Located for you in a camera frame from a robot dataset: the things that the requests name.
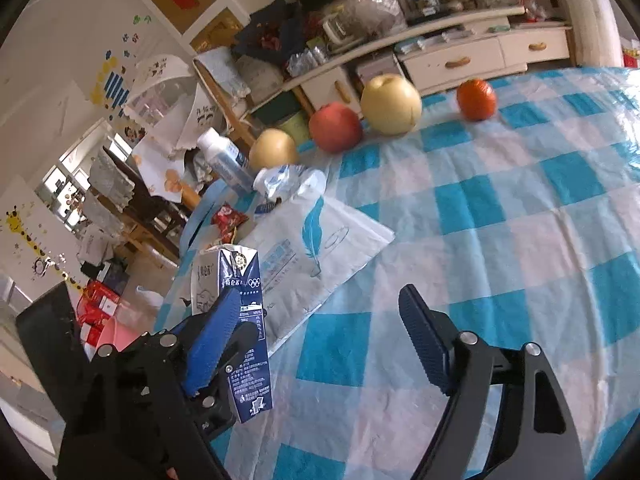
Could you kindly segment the white feather mailer bag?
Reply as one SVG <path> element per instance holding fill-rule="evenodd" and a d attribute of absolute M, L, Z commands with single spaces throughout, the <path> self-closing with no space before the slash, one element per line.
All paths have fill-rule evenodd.
<path fill-rule="evenodd" d="M 267 214 L 242 245 L 258 252 L 268 354 L 394 238 L 387 226 L 311 188 Z"/>

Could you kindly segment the light wooden chair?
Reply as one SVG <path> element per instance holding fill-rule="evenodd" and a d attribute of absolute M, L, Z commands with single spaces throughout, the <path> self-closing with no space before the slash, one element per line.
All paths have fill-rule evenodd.
<path fill-rule="evenodd" d="M 209 73 L 205 65 L 198 60 L 193 60 L 193 65 L 206 92 L 222 110 L 222 114 L 224 114 L 224 118 L 226 118 L 228 138 L 231 141 L 241 141 L 248 151 L 256 141 L 256 136 L 250 131 L 250 121 L 248 120 L 248 118 L 250 118 L 250 112 L 244 110 L 241 115 L 236 114 L 234 107 L 228 99 L 228 94 L 216 83 L 216 80 L 212 74 Z"/>

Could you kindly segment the white plastic drink bottle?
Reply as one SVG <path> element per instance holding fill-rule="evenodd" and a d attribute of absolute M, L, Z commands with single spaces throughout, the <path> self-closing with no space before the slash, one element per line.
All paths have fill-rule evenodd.
<path fill-rule="evenodd" d="M 253 191 L 255 177 L 248 160 L 229 138 L 209 128 L 198 138 L 196 146 L 214 173 L 236 194 Z"/>

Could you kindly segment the pink plastic trash bucket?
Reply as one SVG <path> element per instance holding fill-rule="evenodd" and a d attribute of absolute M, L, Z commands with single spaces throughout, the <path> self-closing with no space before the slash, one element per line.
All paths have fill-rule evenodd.
<path fill-rule="evenodd" d="M 103 325 L 96 348 L 101 348 L 104 344 L 110 344 L 117 351 L 125 350 L 138 337 L 140 332 L 134 330 L 126 324 L 119 322 L 117 318 L 109 318 Z"/>

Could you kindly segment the large yellow pear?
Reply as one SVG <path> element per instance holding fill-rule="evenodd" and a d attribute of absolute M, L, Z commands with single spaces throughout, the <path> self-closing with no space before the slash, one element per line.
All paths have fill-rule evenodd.
<path fill-rule="evenodd" d="M 371 128 L 386 136 L 409 132 L 422 116 L 420 93 L 397 74 L 383 74 L 368 81 L 360 107 Z"/>

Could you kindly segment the blue white milk carton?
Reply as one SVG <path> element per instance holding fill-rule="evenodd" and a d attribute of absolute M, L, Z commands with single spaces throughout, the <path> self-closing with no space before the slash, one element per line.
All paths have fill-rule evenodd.
<path fill-rule="evenodd" d="M 255 249 L 221 245 L 198 253 L 191 276 L 193 313 L 204 322 L 202 315 L 227 288 L 240 293 L 241 310 L 216 372 L 227 378 L 240 422 L 248 422 L 272 409 L 262 278 Z"/>

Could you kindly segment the small yellow pear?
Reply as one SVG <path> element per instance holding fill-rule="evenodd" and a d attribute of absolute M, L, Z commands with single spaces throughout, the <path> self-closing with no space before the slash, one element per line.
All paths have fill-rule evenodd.
<path fill-rule="evenodd" d="M 298 163 L 296 143 L 286 132 L 268 128 L 253 143 L 248 155 L 253 170 Z"/>

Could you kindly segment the red apple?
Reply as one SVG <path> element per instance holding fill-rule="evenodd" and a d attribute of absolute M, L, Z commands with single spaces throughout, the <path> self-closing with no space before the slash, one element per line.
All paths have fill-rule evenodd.
<path fill-rule="evenodd" d="M 308 128 L 318 148 L 330 154 L 351 150 L 363 138 L 358 115 L 340 102 L 331 102 L 317 110 Z"/>

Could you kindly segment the red gift boxes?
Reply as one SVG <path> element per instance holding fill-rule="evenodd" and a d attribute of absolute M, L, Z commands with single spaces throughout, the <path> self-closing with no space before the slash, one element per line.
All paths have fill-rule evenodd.
<path fill-rule="evenodd" d="M 88 281 L 76 306 L 80 340 L 96 348 L 106 323 L 115 315 L 120 296 L 103 283 Z"/>

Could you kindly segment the dark wooden dining chair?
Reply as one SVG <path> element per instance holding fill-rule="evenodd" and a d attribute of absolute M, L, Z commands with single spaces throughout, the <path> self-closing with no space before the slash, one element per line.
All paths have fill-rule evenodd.
<path fill-rule="evenodd" d="M 129 235 L 149 235 L 165 255 L 178 257 L 179 237 L 186 226 L 186 206 L 152 196 L 142 177 L 106 148 L 99 148 L 89 174 L 89 194 L 105 207 Z"/>

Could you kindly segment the green waste bin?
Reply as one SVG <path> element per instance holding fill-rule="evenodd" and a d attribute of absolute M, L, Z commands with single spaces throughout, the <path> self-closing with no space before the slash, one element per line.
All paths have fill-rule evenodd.
<path fill-rule="evenodd" d="M 297 145 L 302 145 L 310 140 L 308 116 L 303 110 L 280 120 L 277 127 L 287 133 Z"/>

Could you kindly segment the electric kettle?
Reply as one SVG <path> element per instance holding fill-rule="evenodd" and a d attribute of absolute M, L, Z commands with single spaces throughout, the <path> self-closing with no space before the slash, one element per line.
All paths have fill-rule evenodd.
<path fill-rule="evenodd" d="M 324 33 L 334 47 L 343 47 L 356 40 L 355 34 L 349 29 L 342 10 L 326 14 L 321 21 Z"/>

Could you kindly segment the white mesh food cover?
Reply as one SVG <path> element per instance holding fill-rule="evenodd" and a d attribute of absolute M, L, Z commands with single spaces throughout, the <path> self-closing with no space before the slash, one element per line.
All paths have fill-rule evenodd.
<path fill-rule="evenodd" d="M 138 124 L 151 128 L 194 91 L 190 64 L 177 55 L 153 55 L 138 63 L 124 110 Z"/>

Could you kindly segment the white TV cabinet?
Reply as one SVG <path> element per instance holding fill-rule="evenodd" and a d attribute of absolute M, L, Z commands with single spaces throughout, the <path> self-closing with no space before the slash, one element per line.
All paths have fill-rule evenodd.
<path fill-rule="evenodd" d="M 422 96 L 454 88 L 469 78 L 491 79 L 523 73 L 532 64 L 568 60 L 570 24 L 567 22 L 511 23 L 522 6 L 464 11 L 409 27 L 398 34 L 372 40 L 330 58 L 302 76 L 285 81 L 262 107 L 283 92 L 294 93 L 307 113 L 339 100 L 360 111 L 356 84 L 347 73 L 351 62 L 388 53 L 405 41 L 437 39 L 423 49 L 398 55 L 399 66 Z"/>

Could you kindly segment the orange tangerine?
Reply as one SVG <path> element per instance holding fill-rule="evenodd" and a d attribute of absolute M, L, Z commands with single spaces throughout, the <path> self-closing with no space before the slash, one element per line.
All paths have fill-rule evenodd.
<path fill-rule="evenodd" d="M 496 92 L 484 79 L 474 78 L 462 82 L 457 88 L 456 98 L 461 115 L 470 122 L 481 122 L 496 114 Z"/>

